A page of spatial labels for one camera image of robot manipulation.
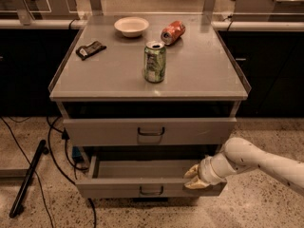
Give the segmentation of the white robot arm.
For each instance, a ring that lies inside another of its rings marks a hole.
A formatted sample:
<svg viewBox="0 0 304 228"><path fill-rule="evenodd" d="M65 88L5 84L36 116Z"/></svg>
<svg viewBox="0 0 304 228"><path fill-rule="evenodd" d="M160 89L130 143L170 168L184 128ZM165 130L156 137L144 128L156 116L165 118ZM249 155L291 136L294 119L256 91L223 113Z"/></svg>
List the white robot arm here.
<svg viewBox="0 0 304 228"><path fill-rule="evenodd" d="M230 138L215 156L193 165L184 177L188 189L203 189L226 182L226 178L259 169L287 187L304 195L304 163L256 147L242 138Z"/></svg>

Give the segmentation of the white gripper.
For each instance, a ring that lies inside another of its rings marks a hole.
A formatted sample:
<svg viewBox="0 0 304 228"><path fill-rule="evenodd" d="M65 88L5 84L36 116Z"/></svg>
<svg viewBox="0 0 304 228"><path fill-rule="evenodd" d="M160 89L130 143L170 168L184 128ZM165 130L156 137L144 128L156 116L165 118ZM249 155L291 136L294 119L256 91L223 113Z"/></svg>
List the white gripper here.
<svg viewBox="0 0 304 228"><path fill-rule="evenodd" d="M209 185L225 182L225 178L230 174L228 161L223 154L208 156L199 165L195 164L188 169L183 177L185 179L192 179L197 174L199 174L200 180L190 180L184 185L186 188L203 189Z"/></svg>

